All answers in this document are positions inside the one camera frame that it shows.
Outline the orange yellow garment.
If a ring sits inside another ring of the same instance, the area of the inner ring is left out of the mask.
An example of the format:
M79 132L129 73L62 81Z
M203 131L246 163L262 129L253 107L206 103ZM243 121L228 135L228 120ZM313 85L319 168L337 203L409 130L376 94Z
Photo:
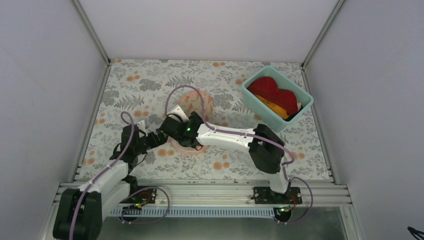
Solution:
M289 119L289 115L287 113L287 111L280 107L279 105L266 100L265 98L261 97L260 95L255 94L254 95L256 98L258 98L263 104L265 104L269 109L271 109L274 113L276 113L278 116L280 116L281 118L283 118L284 120L288 120Z

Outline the floral pink laundry bag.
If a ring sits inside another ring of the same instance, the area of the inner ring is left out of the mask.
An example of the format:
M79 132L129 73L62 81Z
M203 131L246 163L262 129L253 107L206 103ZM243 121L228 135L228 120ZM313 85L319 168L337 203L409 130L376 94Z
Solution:
M173 107L171 107L171 96L168 96L165 102L165 118L166 113L170 111ZM214 118L215 115L215 103L212 98L212 96L205 92L205 91L191 91L184 96L182 96L174 105L180 105L180 107L183 109L185 114L189 117L192 112L196 112L200 117L204 117L206 121L210 121ZM179 143L170 138L170 144L171 146L180 154L188 155L188 156L195 156L198 155L204 151L206 151L208 148L206 146L198 147L183 147L179 145Z

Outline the aluminium rail frame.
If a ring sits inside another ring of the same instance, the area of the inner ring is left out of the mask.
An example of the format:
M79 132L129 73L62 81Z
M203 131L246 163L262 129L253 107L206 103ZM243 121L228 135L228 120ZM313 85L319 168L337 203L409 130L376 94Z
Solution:
M168 218L265 218L272 219L274 212L284 204L255 204L251 199L254 187L269 187L266 180L177 180L138 179L142 187L156 189L155 203L141 210L132 210L131 218L149 218L156 221L165 214ZM363 234L346 185L330 181L312 180L303 183L294 180L290 187L300 188L302 204L296 204L293 219L302 210L312 206L339 208L345 235L349 240L362 240Z

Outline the teal plastic basket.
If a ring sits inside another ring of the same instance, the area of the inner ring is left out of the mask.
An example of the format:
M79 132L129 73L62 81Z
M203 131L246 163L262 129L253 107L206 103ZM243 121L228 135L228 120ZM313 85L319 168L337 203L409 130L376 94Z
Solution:
M302 87L270 65L241 87L243 104L275 132L293 124L314 102Z

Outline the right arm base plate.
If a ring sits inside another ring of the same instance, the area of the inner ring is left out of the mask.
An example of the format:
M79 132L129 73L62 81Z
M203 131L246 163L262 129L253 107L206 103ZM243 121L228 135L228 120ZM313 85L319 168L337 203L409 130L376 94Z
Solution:
M277 193L270 187L254 187L250 198L257 205L302 204L302 194L299 187L290 187L286 193Z

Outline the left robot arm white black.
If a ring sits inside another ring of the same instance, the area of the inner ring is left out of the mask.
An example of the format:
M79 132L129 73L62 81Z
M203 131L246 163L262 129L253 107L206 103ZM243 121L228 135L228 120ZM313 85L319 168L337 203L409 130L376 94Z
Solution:
M106 217L120 204L129 210L140 210L154 203L155 189L138 184L131 171L138 157L165 144L168 137L159 129L146 133L137 125L122 129L121 142L114 149L109 163L78 188L67 188L60 197L52 235L59 240L95 240Z

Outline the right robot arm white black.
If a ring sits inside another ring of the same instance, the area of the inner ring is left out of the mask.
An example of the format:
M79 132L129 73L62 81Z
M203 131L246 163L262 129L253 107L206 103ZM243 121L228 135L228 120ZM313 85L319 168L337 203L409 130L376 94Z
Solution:
M267 174L271 198L278 204L290 197L290 180L284 169L284 142L265 124L255 128L231 128L203 120L195 111L182 117L167 114L159 131L181 146L196 148L217 146L246 152L254 166Z

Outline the floral patterned table mat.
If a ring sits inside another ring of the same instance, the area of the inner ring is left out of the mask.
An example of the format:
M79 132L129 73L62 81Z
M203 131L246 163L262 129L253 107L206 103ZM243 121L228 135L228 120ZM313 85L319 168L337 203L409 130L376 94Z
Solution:
M242 102L242 83L267 65L258 61L201 61L116 59L105 86L87 151L79 171L90 179L109 162L121 141L121 112L138 122L145 120L148 132L165 118L166 100L171 107L193 88L210 94L214 101L212 124L254 128L261 119ZM198 155L185 155L166 144L141 156L131 174L145 180L265 180L246 152L207 146Z

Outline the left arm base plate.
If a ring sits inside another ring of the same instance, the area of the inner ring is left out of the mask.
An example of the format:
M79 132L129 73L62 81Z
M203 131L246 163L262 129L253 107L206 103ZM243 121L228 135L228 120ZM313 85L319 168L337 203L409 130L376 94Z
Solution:
M130 197L129 201L133 203L136 208L141 209L145 205L154 204L156 201L156 194L157 190L155 188L144 189Z

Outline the red bra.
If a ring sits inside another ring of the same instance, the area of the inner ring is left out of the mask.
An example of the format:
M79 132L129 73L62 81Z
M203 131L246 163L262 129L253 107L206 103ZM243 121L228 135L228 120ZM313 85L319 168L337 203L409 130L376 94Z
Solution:
M253 95L259 95L285 109L289 118L296 115L302 106L292 91L279 88L276 81L269 76L258 78L247 89Z

